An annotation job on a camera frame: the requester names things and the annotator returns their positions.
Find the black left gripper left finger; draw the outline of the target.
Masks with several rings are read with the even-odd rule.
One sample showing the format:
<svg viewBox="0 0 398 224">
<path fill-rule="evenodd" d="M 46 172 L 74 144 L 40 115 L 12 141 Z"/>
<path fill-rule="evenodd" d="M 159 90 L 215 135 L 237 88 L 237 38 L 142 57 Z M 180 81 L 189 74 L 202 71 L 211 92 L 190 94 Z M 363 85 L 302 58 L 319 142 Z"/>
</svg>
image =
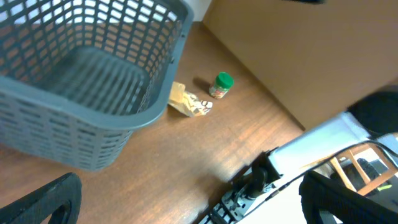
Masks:
<svg viewBox="0 0 398 224">
<path fill-rule="evenodd" d="M 69 172 L 1 208 L 1 223 L 71 223 L 78 221 L 82 201 L 79 176 Z"/>
</svg>

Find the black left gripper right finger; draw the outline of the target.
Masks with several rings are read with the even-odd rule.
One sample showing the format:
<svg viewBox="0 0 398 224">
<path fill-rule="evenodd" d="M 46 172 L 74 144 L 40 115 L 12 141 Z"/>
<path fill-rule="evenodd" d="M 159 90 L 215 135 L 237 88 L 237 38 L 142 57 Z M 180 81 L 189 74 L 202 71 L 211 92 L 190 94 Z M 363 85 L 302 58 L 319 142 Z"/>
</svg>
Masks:
<svg viewBox="0 0 398 224">
<path fill-rule="evenodd" d="M 397 213 L 310 171 L 299 187 L 307 223 L 397 223 Z"/>
</svg>

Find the grey plastic basket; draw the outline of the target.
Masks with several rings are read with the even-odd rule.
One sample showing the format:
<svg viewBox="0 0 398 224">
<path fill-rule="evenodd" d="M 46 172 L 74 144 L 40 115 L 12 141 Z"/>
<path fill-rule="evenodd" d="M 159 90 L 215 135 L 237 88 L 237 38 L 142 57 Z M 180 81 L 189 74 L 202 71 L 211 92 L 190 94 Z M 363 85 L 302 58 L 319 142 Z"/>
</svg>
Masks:
<svg viewBox="0 0 398 224">
<path fill-rule="evenodd" d="M 193 17 L 181 0 L 2 0 L 1 144 L 111 165 L 164 112 Z"/>
</svg>

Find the green lid jar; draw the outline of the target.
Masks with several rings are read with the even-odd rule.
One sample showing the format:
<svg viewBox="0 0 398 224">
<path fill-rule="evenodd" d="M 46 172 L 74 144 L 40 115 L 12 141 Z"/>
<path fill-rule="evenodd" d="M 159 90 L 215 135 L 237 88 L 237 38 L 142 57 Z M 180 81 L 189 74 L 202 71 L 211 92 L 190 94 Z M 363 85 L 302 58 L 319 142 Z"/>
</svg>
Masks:
<svg viewBox="0 0 398 224">
<path fill-rule="evenodd" d="M 233 77 L 226 72 L 220 72 L 209 87 L 209 94 L 215 99 L 221 99 L 229 92 L 233 85 Z"/>
</svg>

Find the beige snack pouch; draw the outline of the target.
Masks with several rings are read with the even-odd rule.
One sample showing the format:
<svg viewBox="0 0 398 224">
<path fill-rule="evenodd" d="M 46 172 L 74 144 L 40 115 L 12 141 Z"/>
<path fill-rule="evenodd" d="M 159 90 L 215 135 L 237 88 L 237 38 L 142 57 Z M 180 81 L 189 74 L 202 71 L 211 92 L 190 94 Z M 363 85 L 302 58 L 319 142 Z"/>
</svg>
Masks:
<svg viewBox="0 0 398 224">
<path fill-rule="evenodd" d="M 173 82 L 168 104 L 185 116 L 206 115 L 213 107 L 210 101 L 200 100 L 195 94 L 185 90 L 185 85 Z"/>
</svg>

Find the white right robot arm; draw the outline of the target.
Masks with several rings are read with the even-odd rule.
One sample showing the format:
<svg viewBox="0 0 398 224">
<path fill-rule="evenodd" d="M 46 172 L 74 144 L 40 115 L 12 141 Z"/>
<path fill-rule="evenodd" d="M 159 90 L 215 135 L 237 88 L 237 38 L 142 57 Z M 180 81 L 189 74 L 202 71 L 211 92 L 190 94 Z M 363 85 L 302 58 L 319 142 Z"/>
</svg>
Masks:
<svg viewBox="0 0 398 224">
<path fill-rule="evenodd" d="M 262 152 L 210 207 L 203 223 L 290 218 L 280 193 L 299 182 L 307 223 L 396 223 L 368 194 L 397 173 L 397 87 L 371 93 L 300 137 Z"/>
</svg>

